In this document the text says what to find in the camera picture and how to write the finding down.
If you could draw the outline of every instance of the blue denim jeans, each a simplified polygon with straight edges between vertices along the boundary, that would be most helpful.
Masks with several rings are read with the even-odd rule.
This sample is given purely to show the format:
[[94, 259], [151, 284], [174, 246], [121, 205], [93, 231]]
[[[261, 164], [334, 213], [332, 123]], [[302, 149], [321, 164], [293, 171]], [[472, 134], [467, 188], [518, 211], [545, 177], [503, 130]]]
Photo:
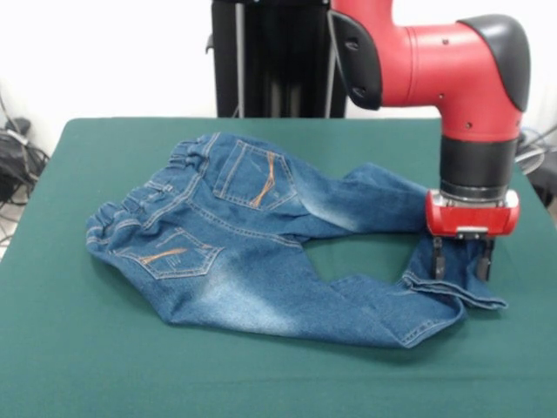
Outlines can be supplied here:
[[[445, 239], [430, 276], [426, 189], [373, 164], [331, 179], [276, 145], [220, 133], [178, 144], [166, 167], [87, 223], [93, 256], [116, 267], [171, 324], [414, 347], [466, 316], [499, 309], [475, 275], [479, 242]], [[416, 233], [399, 281], [326, 283], [302, 245], [359, 233]]]

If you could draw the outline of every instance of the green tablecloth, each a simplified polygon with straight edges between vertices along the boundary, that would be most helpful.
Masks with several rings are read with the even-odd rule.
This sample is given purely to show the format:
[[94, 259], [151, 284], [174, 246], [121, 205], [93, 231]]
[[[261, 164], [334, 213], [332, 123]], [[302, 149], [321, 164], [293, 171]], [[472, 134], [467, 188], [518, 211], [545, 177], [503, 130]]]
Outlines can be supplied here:
[[[557, 416], [557, 233], [525, 178], [490, 286], [510, 303], [409, 351], [170, 327], [84, 245], [85, 220], [180, 140], [255, 135], [341, 176], [367, 160], [438, 183], [438, 121], [71, 121], [0, 264], [0, 417]], [[395, 280], [414, 237], [312, 243], [324, 280]]]

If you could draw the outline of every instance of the black metal frame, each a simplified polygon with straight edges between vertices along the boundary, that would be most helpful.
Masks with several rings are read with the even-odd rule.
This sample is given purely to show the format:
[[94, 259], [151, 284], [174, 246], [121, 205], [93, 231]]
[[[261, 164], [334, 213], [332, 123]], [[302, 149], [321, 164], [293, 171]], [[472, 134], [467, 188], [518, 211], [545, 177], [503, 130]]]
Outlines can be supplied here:
[[[212, 47], [219, 117], [345, 116], [345, 88], [336, 62], [331, 66], [334, 57], [327, 3], [213, 0]], [[243, 13], [241, 51], [238, 4], [242, 4]], [[243, 64], [240, 78], [239, 60]]]

